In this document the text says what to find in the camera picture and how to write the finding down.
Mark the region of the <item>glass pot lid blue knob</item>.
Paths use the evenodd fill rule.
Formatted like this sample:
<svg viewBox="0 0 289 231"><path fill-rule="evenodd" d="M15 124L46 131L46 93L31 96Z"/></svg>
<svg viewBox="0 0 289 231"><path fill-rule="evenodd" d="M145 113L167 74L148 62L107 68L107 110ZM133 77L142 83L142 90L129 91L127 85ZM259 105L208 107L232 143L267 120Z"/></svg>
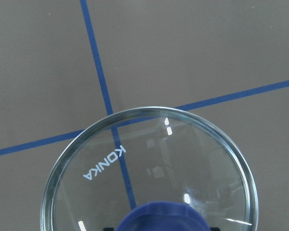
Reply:
<svg viewBox="0 0 289 231"><path fill-rule="evenodd" d="M236 144L167 107L110 115L81 132L49 175L43 231L255 231L258 197Z"/></svg>

